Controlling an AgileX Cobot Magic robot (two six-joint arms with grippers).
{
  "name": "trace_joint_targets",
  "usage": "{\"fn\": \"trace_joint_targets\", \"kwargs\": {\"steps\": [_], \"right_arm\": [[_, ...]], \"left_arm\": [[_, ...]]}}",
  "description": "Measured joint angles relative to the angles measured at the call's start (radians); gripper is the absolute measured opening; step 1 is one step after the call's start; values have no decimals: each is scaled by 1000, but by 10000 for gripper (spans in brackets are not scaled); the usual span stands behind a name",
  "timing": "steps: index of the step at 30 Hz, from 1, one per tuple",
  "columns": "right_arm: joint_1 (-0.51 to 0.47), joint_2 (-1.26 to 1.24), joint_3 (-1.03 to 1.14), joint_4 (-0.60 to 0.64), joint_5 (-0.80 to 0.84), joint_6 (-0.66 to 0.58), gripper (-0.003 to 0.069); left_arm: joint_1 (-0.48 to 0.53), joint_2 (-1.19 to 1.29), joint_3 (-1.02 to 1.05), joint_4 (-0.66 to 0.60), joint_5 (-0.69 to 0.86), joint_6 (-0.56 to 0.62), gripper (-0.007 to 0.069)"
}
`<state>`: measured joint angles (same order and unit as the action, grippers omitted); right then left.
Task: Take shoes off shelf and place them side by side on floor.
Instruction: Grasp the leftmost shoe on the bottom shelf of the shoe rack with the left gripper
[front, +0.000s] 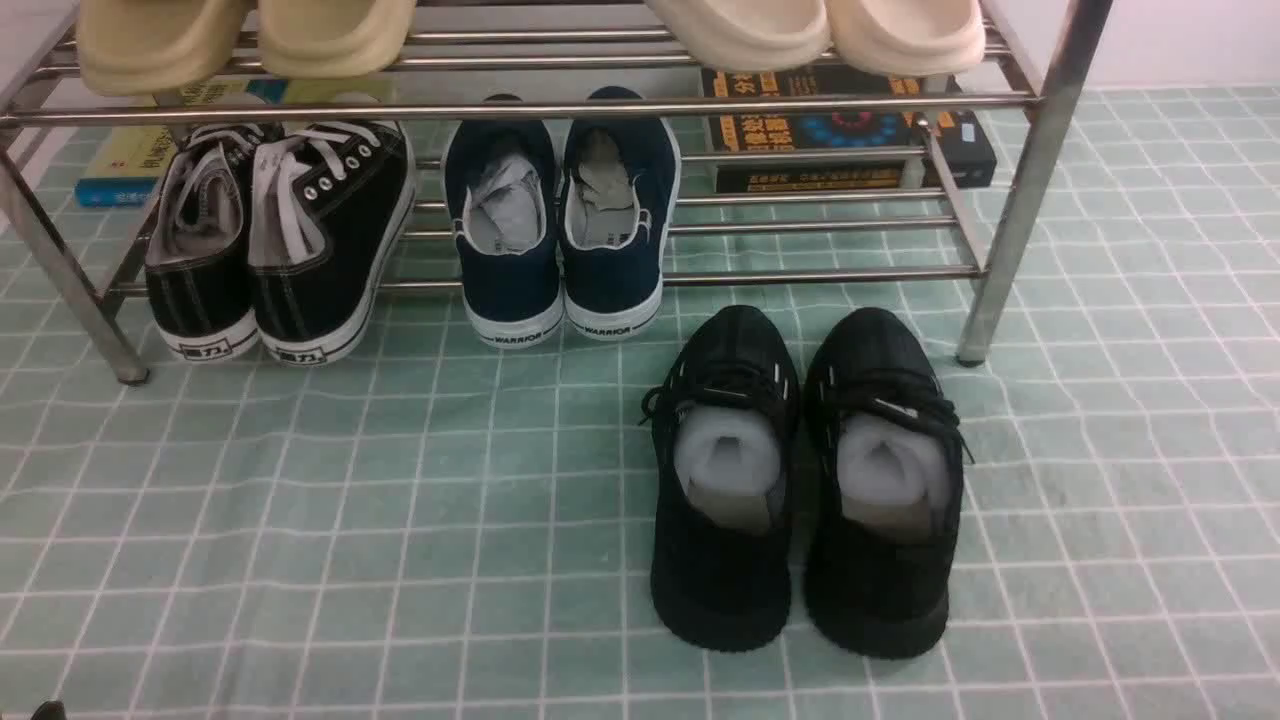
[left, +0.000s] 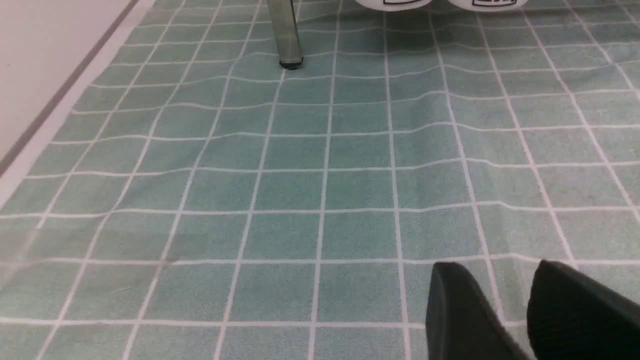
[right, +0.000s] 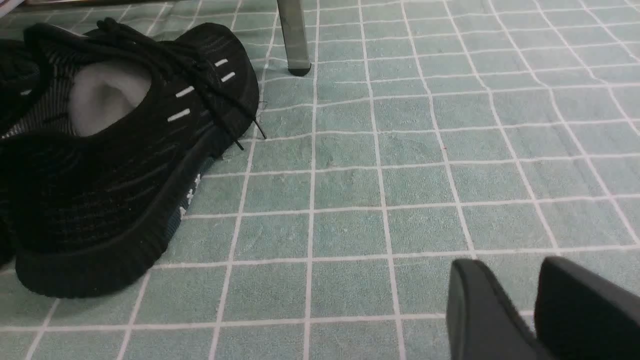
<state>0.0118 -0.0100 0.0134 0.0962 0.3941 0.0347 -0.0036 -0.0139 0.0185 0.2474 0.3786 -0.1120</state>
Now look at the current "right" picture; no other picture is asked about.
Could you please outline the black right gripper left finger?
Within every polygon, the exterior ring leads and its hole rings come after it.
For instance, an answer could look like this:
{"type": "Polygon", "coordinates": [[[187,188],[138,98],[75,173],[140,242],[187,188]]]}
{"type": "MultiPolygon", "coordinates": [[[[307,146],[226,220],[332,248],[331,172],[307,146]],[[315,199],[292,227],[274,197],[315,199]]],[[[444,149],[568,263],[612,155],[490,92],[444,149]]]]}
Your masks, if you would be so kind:
{"type": "Polygon", "coordinates": [[[446,328],[453,360],[549,360],[491,269],[481,260],[450,267],[446,328]]]}

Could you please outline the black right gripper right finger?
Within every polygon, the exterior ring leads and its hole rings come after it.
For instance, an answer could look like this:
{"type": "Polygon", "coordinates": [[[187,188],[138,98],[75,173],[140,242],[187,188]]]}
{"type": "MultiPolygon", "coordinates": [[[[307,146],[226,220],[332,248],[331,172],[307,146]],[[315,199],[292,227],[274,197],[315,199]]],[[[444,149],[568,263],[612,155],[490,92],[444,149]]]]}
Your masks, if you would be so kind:
{"type": "Polygon", "coordinates": [[[534,325],[558,360],[640,357],[639,296],[564,257],[542,262],[534,325]]]}

